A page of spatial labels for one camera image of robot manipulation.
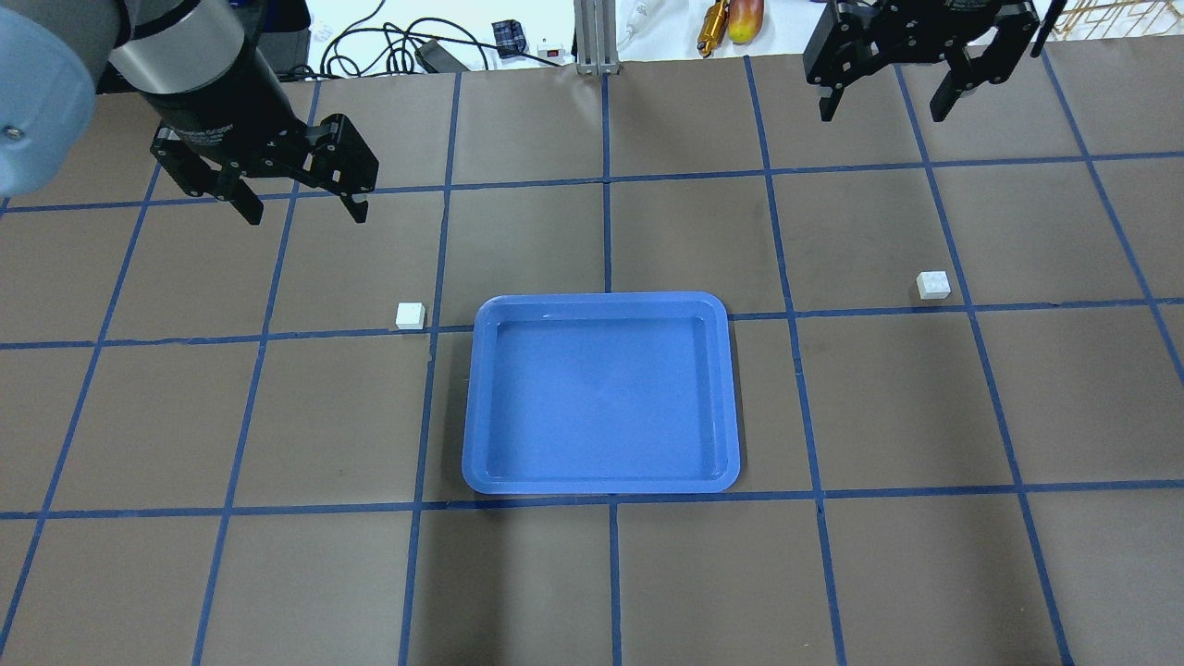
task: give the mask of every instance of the metal bracket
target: metal bracket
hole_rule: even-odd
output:
[[[596,76],[619,72],[616,0],[574,2],[575,40],[579,46],[575,71]]]

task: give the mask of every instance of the blue plastic bin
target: blue plastic bin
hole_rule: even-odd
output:
[[[740,474],[728,318],[702,292],[498,296],[474,328],[477,492],[713,493]]]

